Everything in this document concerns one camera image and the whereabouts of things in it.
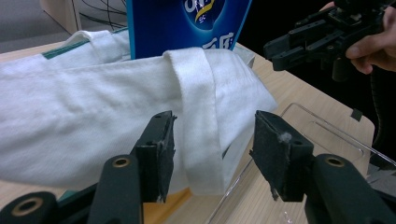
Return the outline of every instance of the finger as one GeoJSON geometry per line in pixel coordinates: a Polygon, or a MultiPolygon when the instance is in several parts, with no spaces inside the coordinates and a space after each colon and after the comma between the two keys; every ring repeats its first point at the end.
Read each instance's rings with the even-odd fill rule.
{"type": "Polygon", "coordinates": [[[346,50],[348,59],[357,59],[383,49],[388,44],[388,34],[367,35],[346,50]]]}
{"type": "Polygon", "coordinates": [[[330,3],[326,4],[323,8],[321,8],[320,11],[324,10],[326,8],[329,8],[329,7],[333,7],[333,6],[335,6],[334,2],[330,2],[330,3]]]}
{"type": "Polygon", "coordinates": [[[353,59],[351,62],[359,72],[365,75],[369,75],[373,72],[373,66],[367,61],[366,57],[353,59]]]}

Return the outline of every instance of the human hand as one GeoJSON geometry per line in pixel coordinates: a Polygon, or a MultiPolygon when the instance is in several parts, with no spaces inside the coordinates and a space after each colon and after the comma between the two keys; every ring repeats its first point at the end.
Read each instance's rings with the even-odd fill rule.
{"type": "Polygon", "coordinates": [[[324,10],[324,9],[326,9],[328,7],[333,7],[333,6],[334,6],[334,2],[330,2],[330,3],[326,4],[323,8],[321,8],[320,11],[324,10]]]}
{"type": "Polygon", "coordinates": [[[367,35],[346,50],[346,57],[363,74],[371,74],[373,65],[396,72],[396,9],[387,7],[383,18],[384,31],[367,35]]]}

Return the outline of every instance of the logo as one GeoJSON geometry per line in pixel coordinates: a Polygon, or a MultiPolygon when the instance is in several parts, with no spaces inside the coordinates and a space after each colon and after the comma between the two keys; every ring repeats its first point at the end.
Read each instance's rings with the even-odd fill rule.
{"type": "Polygon", "coordinates": [[[218,18],[225,0],[183,0],[184,9],[195,27],[211,30],[218,18]]]}

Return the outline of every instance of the black mechanical part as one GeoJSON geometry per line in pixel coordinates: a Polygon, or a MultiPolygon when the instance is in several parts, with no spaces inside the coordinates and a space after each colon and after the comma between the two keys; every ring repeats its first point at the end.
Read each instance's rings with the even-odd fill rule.
{"type": "Polygon", "coordinates": [[[142,200],[145,203],[165,203],[171,181],[175,142],[171,111],[153,117],[132,153],[139,160],[142,200]]]}
{"type": "Polygon", "coordinates": [[[306,195],[308,223],[396,223],[395,214],[351,162],[332,154],[314,157],[312,150],[312,143],[278,115],[256,113],[250,155],[284,202],[301,202],[306,195]],[[283,140],[285,133],[292,136],[289,141],[283,140]],[[279,139],[281,144],[273,144],[279,139]]]}
{"type": "Polygon", "coordinates": [[[175,119],[172,111],[153,116],[130,155],[106,161],[97,184],[60,202],[45,191],[23,195],[0,211],[0,223],[144,223],[142,203],[164,203],[167,196],[175,119]]]}
{"type": "Polygon", "coordinates": [[[281,117],[256,112],[253,149],[250,156],[269,182],[276,199],[300,202],[304,197],[303,169],[311,162],[314,145],[281,117]]]}
{"type": "Polygon", "coordinates": [[[297,21],[288,34],[267,42],[264,58],[273,63],[275,71],[320,60],[322,69],[333,68],[335,81],[345,81],[354,69],[345,57],[347,48],[382,31],[384,10],[393,1],[334,1],[335,7],[297,21]]]}

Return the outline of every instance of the black cable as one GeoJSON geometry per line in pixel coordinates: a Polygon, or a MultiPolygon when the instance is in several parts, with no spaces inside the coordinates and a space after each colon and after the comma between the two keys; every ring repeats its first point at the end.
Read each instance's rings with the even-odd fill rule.
{"type": "Polygon", "coordinates": [[[373,142],[373,148],[396,161],[394,149],[394,99],[396,91],[393,84],[396,80],[394,72],[385,71],[378,67],[371,74],[372,94],[375,103],[375,111],[378,117],[378,132],[373,142]]]}
{"type": "Polygon", "coordinates": [[[107,0],[107,17],[108,17],[108,22],[110,23],[111,29],[113,29],[113,31],[114,31],[114,26],[113,26],[113,24],[111,23],[111,19],[110,19],[110,10],[109,10],[109,8],[110,8],[110,5],[108,4],[108,0],[107,0]]]}
{"type": "MultiPolygon", "coordinates": [[[[101,19],[97,19],[97,18],[95,18],[95,17],[88,16],[88,15],[83,14],[83,13],[81,13],[81,12],[80,12],[79,14],[80,14],[81,16],[83,16],[83,17],[85,17],[85,18],[91,20],[91,21],[96,21],[96,22],[99,22],[99,23],[102,23],[102,24],[105,24],[105,25],[110,25],[110,23],[109,23],[108,21],[101,20],[101,19]]],[[[122,24],[119,24],[119,23],[115,23],[115,22],[111,22],[111,24],[112,24],[114,27],[116,27],[116,28],[123,28],[123,27],[125,27],[125,25],[122,25],[122,24]]]]}
{"type": "Polygon", "coordinates": [[[117,10],[117,9],[115,9],[115,8],[113,8],[113,9],[115,9],[115,11],[112,11],[112,10],[109,10],[108,8],[107,9],[103,9],[103,8],[99,8],[99,7],[95,7],[95,6],[93,6],[93,5],[90,5],[90,4],[88,4],[85,0],[81,0],[85,5],[87,5],[88,7],[92,7],[92,8],[95,8],[95,9],[98,9],[98,10],[100,10],[100,11],[105,11],[105,12],[111,12],[111,13],[117,13],[117,14],[121,14],[121,15],[126,15],[126,12],[124,12],[124,11],[120,11],[120,10],[117,10]]]}
{"type": "Polygon", "coordinates": [[[92,7],[92,8],[94,8],[94,9],[99,10],[99,11],[104,11],[104,12],[106,12],[106,14],[107,14],[107,21],[106,21],[106,20],[99,19],[99,18],[95,18],[95,17],[92,17],[92,16],[89,16],[89,15],[84,14],[84,13],[79,13],[81,16],[83,16],[83,17],[85,17],[85,18],[87,18],[87,19],[89,19],[89,20],[91,20],[91,21],[96,21],[96,22],[99,22],[99,23],[102,23],[102,24],[105,24],[105,25],[109,25],[113,31],[114,31],[114,28],[123,28],[123,27],[126,27],[125,25],[122,25],[122,24],[113,22],[113,21],[111,20],[111,16],[110,16],[111,13],[116,13],[116,14],[120,14],[120,15],[126,15],[126,12],[121,11],[121,10],[118,10],[118,9],[115,9],[114,7],[112,7],[112,6],[108,3],[108,0],[107,0],[107,2],[105,2],[104,0],[101,0],[101,2],[102,2],[103,4],[106,5],[106,9],[100,8],[100,7],[96,7],[96,6],[93,6],[93,5],[90,5],[90,4],[87,3],[85,0],[81,0],[81,1],[82,1],[85,5],[87,5],[88,7],[92,7]]]}
{"type": "Polygon", "coordinates": [[[109,8],[111,8],[111,9],[114,9],[115,11],[118,11],[120,14],[126,15],[126,12],[118,10],[114,7],[111,7],[110,4],[108,3],[108,0],[107,0],[107,3],[105,3],[105,1],[103,1],[103,0],[100,0],[100,1],[103,2],[103,4],[107,5],[107,11],[109,11],[109,8]]]}

